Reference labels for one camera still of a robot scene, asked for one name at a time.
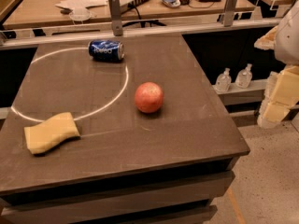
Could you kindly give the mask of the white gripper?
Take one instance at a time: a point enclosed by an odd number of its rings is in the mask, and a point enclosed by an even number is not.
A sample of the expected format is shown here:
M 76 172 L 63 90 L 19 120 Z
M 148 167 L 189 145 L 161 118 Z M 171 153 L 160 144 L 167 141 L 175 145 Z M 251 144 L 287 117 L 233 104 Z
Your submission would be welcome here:
M 273 27 L 254 43 L 256 49 L 269 50 L 275 45 L 277 27 Z M 261 128 L 274 128 L 289 114 L 286 106 L 295 106 L 299 102 L 299 67 L 287 65 L 279 73 L 271 72 L 266 82 L 257 123 Z

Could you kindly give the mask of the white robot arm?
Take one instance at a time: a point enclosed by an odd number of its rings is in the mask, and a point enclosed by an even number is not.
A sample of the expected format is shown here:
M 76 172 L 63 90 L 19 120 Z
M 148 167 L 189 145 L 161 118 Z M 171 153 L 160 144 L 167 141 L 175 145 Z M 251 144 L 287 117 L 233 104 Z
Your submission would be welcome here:
M 274 128 L 299 102 L 299 1 L 254 47 L 272 49 L 275 58 L 286 64 L 279 73 L 270 73 L 257 119 L 260 127 Z

